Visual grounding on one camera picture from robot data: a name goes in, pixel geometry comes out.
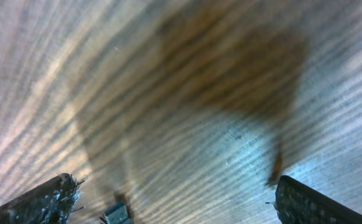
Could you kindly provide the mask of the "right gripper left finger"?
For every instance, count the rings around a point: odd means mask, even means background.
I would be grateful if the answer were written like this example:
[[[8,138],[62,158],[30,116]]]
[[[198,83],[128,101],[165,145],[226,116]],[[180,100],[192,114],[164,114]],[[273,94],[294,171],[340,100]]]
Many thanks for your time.
[[[0,224],[66,224],[84,180],[62,173],[0,206]]]

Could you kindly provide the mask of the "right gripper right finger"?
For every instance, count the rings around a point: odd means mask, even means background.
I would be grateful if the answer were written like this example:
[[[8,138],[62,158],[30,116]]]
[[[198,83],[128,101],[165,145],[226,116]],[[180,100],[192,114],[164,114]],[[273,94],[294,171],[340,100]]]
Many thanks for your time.
[[[275,195],[282,224],[362,224],[362,214],[288,175],[280,177]]]

